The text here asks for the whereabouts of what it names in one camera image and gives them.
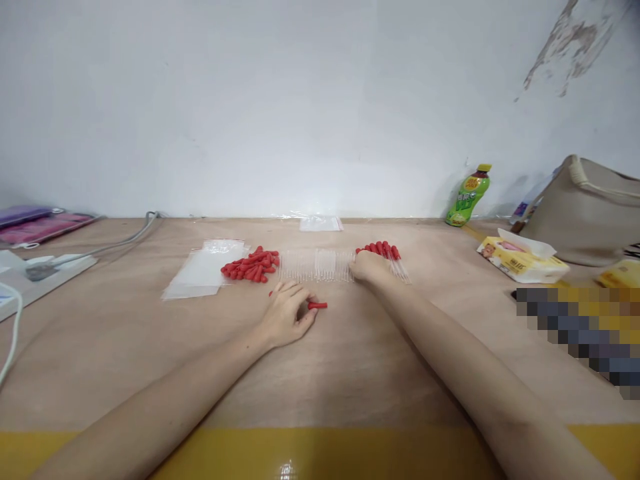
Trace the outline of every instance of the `hand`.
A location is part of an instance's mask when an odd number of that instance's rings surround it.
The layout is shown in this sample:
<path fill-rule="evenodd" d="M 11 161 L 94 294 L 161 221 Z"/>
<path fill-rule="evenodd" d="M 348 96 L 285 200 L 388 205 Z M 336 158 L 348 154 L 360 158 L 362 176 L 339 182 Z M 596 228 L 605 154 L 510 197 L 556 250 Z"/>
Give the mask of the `hand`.
<path fill-rule="evenodd" d="M 391 262 L 386 258 L 366 250 L 360 250 L 355 261 L 349 264 L 356 280 L 374 281 L 391 277 Z"/>
<path fill-rule="evenodd" d="M 307 300 L 318 301 L 298 282 L 278 283 L 269 299 L 269 306 L 259 328 L 267 337 L 270 348 L 282 347 L 300 340 L 313 325 L 318 309 L 309 310 L 298 320 L 298 309 Z"/>

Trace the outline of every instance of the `table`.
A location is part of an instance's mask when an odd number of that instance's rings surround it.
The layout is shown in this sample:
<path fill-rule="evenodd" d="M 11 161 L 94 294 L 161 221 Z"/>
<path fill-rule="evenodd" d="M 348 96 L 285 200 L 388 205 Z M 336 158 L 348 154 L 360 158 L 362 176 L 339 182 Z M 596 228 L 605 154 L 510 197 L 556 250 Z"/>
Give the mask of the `table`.
<path fill-rule="evenodd" d="M 82 253 L 134 233 L 106 219 L 25 257 Z M 296 220 L 162 219 L 133 246 L 26 308 L 15 365 L 0 393 L 0 465 L 25 478 L 110 409 L 200 349 L 259 320 L 269 290 L 242 282 L 211 297 L 162 302 L 191 249 L 243 238 L 266 249 L 399 246 L 414 288 L 490 348 L 620 478 L 640 475 L 640 403 L 527 328 L 517 284 L 442 221 L 346 221 L 303 233 Z M 244 375 L 154 478 L 494 478 L 464 411 L 356 283 L 318 283 L 329 302 L 304 339 Z M 0 323 L 0 355 L 11 320 Z"/>

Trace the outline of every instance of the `human arm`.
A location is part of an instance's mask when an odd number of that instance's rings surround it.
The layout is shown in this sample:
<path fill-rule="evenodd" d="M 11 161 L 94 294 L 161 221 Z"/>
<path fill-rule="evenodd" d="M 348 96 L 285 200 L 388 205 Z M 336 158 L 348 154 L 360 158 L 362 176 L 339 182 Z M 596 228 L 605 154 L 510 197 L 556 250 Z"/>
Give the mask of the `human arm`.
<path fill-rule="evenodd" d="M 147 478 L 252 364 L 302 338 L 313 324 L 316 309 L 297 320 L 300 305 L 316 299 L 302 285 L 279 283 L 273 292 L 260 323 L 136 393 L 66 444 L 32 479 Z"/>
<path fill-rule="evenodd" d="M 392 276 L 387 260 L 361 251 L 351 270 L 464 406 L 508 478 L 612 478 L 482 342 Z"/>

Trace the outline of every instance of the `white cable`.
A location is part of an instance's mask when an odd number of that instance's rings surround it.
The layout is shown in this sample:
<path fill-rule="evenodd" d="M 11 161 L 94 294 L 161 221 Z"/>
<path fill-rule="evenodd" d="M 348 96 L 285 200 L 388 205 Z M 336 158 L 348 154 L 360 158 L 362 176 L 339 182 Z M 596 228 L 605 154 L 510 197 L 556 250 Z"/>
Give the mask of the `white cable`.
<path fill-rule="evenodd" d="M 0 389 L 2 388 L 2 384 L 5 381 L 5 377 L 9 372 L 9 368 L 11 367 L 11 362 L 13 361 L 13 356 L 15 354 L 15 348 L 18 345 L 18 328 L 20 327 L 20 318 L 22 317 L 22 310 L 25 308 L 25 301 L 22 298 L 22 295 L 18 290 L 13 287 L 8 286 L 6 283 L 0 282 L 0 287 L 9 291 L 16 300 L 18 300 L 18 310 L 15 311 L 15 319 L 13 320 L 13 337 L 11 339 L 11 348 L 9 349 L 9 354 L 7 355 L 7 360 L 5 362 L 4 367 L 2 367 L 2 371 L 0 371 Z"/>

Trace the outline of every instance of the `pink pouch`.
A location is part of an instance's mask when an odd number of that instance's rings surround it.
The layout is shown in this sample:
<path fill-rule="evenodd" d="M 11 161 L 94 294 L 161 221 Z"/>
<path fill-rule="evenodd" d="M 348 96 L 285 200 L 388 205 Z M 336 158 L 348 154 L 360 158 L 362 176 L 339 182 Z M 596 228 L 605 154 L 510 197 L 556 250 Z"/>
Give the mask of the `pink pouch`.
<path fill-rule="evenodd" d="M 14 246 L 25 246 L 50 239 L 65 232 L 75 230 L 96 220 L 90 215 L 76 215 L 73 213 L 59 213 L 51 217 L 14 225 L 0 230 L 0 241 Z"/>
<path fill-rule="evenodd" d="M 76 213 L 58 213 L 55 216 L 56 220 L 69 220 L 69 221 L 87 221 L 93 217 L 88 215 L 78 215 Z"/>

